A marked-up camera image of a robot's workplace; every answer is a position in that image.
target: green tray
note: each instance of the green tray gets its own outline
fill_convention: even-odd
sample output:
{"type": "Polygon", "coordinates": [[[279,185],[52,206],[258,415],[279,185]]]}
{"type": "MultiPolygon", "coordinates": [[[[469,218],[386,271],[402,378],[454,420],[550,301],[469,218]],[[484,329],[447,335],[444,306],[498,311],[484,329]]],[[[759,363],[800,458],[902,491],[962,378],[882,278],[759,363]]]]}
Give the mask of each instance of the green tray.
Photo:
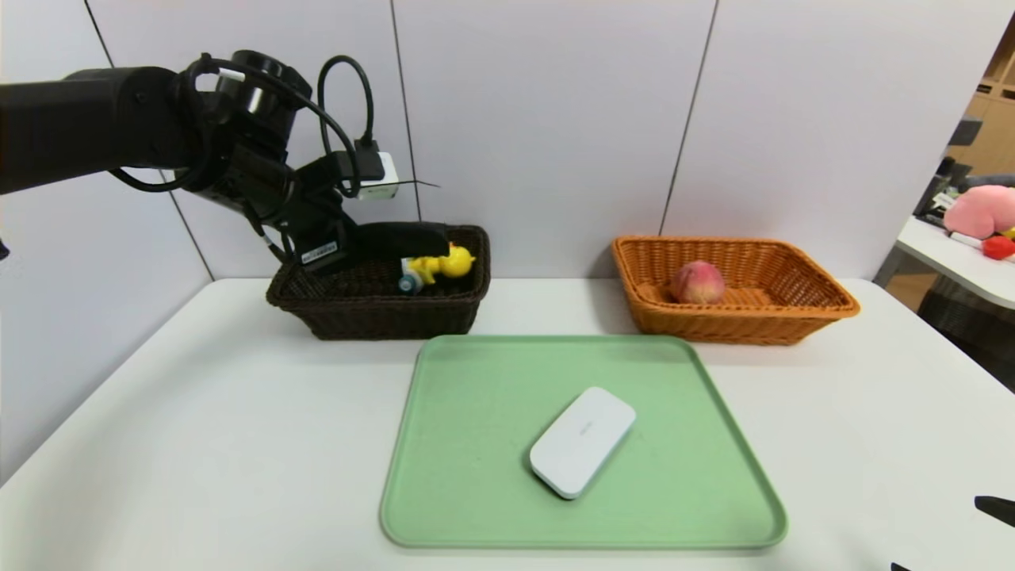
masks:
{"type": "Polygon", "coordinates": [[[751,549],[787,517],[687,344],[664,337],[444,337],[419,353],[381,503],[417,548],[751,549]],[[637,420],[577,500],[529,448],[590,386],[637,420]]]}

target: yellow toy duck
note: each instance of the yellow toy duck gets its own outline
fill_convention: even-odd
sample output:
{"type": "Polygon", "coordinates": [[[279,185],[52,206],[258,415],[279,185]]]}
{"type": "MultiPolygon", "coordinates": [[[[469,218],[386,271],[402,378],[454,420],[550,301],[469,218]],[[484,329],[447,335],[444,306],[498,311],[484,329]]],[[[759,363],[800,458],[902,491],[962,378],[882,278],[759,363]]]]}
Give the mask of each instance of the yellow toy duck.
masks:
{"type": "Polygon", "coordinates": [[[436,282],[434,274],[443,273],[448,277],[462,277],[472,271],[472,262],[476,258],[469,251],[454,241],[449,243],[447,256],[420,258],[405,258],[402,260],[402,271],[405,275],[398,281],[398,288],[405,294],[418,294],[423,285],[436,282]]]}

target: wicker basket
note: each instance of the wicker basket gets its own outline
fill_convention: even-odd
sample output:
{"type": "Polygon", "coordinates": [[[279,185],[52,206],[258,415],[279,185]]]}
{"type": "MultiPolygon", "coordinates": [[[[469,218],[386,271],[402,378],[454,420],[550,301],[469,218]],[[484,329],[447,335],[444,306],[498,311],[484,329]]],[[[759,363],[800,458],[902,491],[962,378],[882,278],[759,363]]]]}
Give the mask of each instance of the wicker basket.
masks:
{"type": "Polygon", "coordinates": [[[802,251],[775,239],[628,235],[613,241],[634,323],[693,342],[790,346],[860,312],[853,296],[802,251]],[[687,262],[722,272],[716,305],[678,304],[668,284],[687,262]]]}
{"type": "Polygon", "coordinates": [[[416,296],[402,295],[398,260],[376,261],[317,277],[295,264],[278,270],[268,303],[303,320],[321,340],[427,340],[468,334],[490,284],[490,242],[475,225],[450,226],[448,237],[475,256],[465,277],[435,276],[416,296]]]}

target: white wall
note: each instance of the white wall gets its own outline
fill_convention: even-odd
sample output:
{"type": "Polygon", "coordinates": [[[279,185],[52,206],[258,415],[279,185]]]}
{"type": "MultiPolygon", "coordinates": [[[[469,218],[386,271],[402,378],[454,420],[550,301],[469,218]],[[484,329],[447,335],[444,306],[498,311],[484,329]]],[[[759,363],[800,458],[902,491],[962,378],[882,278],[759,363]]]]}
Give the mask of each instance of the white wall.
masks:
{"type": "Polygon", "coordinates": [[[497,276],[659,231],[713,0],[394,5],[423,219],[486,227],[497,276]]]}
{"type": "Polygon", "coordinates": [[[664,232],[788,239],[872,277],[1013,8],[721,1],[664,232]]]}
{"type": "MultiPolygon", "coordinates": [[[[108,67],[80,0],[4,0],[2,75],[108,67]]],[[[0,197],[0,481],[210,281],[167,195],[108,173],[0,197]]]]}
{"type": "MultiPolygon", "coordinates": [[[[402,86],[388,0],[90,0],[95,21],[117,66],[183,69],[201,52],[228,59],[256,50],[294,67],[317,88],[321,65],[337,54],[355,58],[374,89],[375,138],[391,152],[399,174],[412,177],[402,86]]],[[[327,109],[350,137],[362,134],[366,114],[359,79],[346,66],[328,76],[327,109]]],[[[341,148],[337,138],[333,148],[341,148]]],[[[321,156],[318,122],[309,111],[296,117],[289,164],[321,156]]],[[[215,278],[270,276],[278,262],[243,216],[204,199],[177,192],[191,229],[215,278]]],[[[347,200],[360,222],[418,219],[412,185],[389,201],[347,200]]]]}

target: stuffed toy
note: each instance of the stuffed toy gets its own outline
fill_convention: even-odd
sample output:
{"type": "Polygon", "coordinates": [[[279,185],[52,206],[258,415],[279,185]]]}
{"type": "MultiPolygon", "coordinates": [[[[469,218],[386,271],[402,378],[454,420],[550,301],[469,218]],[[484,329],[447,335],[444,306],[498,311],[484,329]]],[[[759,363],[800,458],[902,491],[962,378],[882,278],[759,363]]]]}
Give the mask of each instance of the stuffed toy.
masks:
{"type": "Polygon", "coordinates": [[[1015,189],[1007,186],[975,186],[960,194],[945,210],[945,227],[985,239],[1015,226],[1015,189]]]}

